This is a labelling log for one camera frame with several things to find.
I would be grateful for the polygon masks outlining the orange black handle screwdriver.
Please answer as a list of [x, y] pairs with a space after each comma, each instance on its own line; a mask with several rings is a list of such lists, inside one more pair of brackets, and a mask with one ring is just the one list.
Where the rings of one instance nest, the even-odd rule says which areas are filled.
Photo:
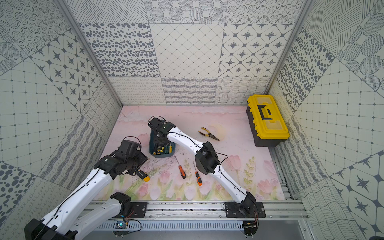
[[199, 186], [202, 186], [202, 185], [203, 185], [203, 182], [202, 182], [202, 179], [201, 179], [201, 177], [200, 177], [200, 174], [199, 174], [199, 172], [198, 172], [198, 169], [197, 169], [195, 163], [193, 163], [193, 166], [194, 166], [194, 168], [195, 168], [195, 175], [196, 175], [197, 183], [198, 183]]

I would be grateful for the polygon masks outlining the teal plastic storage box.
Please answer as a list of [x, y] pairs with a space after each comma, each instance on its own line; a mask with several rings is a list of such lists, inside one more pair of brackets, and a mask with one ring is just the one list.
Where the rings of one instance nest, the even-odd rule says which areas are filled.
[[153, 131], [150, 133], [149, 153], [155, 158], [169, 158], [175, 154], [176, 144], [161, 143]]

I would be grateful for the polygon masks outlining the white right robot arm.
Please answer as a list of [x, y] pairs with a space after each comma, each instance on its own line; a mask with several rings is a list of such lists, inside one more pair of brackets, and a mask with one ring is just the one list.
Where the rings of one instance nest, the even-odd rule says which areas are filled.
[[149, 118], [148, 126], [160, 142], [173, 142], [186, 148], [195, 156], [197, 169], [204, 175], [213, 177], [239, 205], [239, 211], [244, 216], [259, 217], [257, 201], [246, 189], [242, 188], [222, 167], [219, 161], [220, 153], [209, 142], [200, 142], [182, 132], [176, 125], [160, 119], [158, 116]]

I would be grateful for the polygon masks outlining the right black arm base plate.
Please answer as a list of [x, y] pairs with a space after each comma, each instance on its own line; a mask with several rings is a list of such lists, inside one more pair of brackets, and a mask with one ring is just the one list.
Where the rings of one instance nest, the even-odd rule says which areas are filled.
[[223, 205], [227, 218], [265, 218], [262, 202], [241, 203], [225, 202]]

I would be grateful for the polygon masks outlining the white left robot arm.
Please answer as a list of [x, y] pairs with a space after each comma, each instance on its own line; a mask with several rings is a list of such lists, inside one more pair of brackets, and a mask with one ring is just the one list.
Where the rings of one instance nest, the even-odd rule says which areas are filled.
[[97, 161], [86, 179], [55, 209], [40, 220], [32, 219], [25, 227], [27, 240], [82, 240], [103, 222], [112, 217], [123, 220], [131, 217], [135, 209], [131, 197], [116, 192], [100, 207], [80, 217], [80, 213], [94, 197], [116, 177], [124, 174], [148, 181], [140, 170], [147, 161], [139, 139], [125, 137], [119, 148]]

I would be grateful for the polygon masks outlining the orange handle short screwdriver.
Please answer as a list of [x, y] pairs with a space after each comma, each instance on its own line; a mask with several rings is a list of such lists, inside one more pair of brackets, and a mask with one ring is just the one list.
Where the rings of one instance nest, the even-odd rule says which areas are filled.
[[178, 163], [178, 168], [179, 168], [179, 171], [180, 171], [180, 174], [182, 176], [183, 179], [186, 179], [187, 178], [187, 175], [183, 169], [183, 167], [179, 164], [179, 161], [177, 160], [177, 158], [175, 158], [177, 163]]

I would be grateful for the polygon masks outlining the green black handle screwdriver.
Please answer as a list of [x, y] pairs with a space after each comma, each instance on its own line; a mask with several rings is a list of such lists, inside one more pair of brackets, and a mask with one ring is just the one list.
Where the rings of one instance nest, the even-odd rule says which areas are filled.
[[159, 144], [154, 145], [153, 155], [157, 155], [160, 152]]

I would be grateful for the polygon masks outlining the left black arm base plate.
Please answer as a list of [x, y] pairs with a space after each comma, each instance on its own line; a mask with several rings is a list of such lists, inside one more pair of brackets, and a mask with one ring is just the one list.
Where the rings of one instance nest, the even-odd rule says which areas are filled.
[[122, 204], [118, 217], [143, 219], [147, 211], [147, 202], [126, 202]]

